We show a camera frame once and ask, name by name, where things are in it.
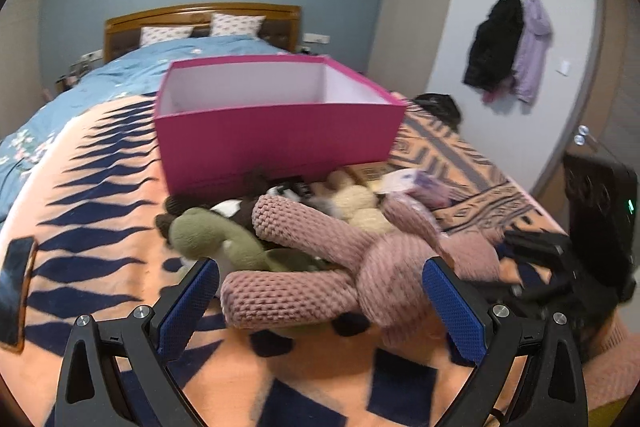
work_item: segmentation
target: blue comforter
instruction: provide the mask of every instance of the blue comforter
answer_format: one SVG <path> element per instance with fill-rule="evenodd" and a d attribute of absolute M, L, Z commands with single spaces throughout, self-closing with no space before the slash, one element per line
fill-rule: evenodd
<path fill-rule="evenodd" d="M 0 144 L 0 228 L 31 169 L 73 117 L 114 98 L 157 91 L 172 60 L 282 52 L 249 36 L 180 39 L 133 51 L 87 74 Z"/>

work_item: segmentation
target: door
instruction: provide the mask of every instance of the door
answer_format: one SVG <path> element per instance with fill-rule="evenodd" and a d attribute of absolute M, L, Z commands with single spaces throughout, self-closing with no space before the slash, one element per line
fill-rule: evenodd
<path fill-rule="evenodd" d="M 604 147 L 593 152 L 571 139 L 566 151 L 610 160 L 608 149 L 640 173 L 640 3 L 604 0 L 600 35 L 593 82 L 578 124 L 589 127 L 591 135 Z M 537 199 L 567 230 L 568 202 L 561 165 Z M 639 227 L 640 219 L 636 220 L 636 260 L 640 259 Z"/>
<path fill-rule="evenodd" d="M 413 98 L 431 76 L 450 0 L 382 0 L 367 76 Z"/>

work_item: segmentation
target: lavender coat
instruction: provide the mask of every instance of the lavender coat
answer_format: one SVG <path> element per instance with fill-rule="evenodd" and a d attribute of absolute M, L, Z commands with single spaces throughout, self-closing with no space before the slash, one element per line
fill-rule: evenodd
<path fill-rule="evenodd" d="M 551 44 L 549 16 L 540 0 L 524 0 L 524 29 L 513 62 L 513 92 L 526 103 L 532 103 L 545 70 L 546 50 Z"/>

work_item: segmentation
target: wooden headboard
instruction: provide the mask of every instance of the wooden headboard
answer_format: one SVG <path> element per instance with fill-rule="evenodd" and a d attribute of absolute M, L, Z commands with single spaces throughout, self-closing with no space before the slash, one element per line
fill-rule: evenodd
<path fill-rule="evenodd" d="M 209 35 L 211 15 L 265 15 L 258 36 L 272 46 L 295 52 L 300 28 L 300 6 L 257 2 L 183 4 L 123 15 L 104 23 L 104 62 L 138 48 L 142 26 L 195 26 L 193 37 Z"/>

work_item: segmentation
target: pink box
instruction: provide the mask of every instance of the pink box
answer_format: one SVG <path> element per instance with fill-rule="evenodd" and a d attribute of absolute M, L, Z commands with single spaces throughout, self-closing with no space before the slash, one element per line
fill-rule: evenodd
<path fill-rule="evenodd" d="M 312 182 L 388 157 L 404 103 L 327 57 L 173 62 L 154 111 L 170 194 L 241 196 L 246 174 Z"/>

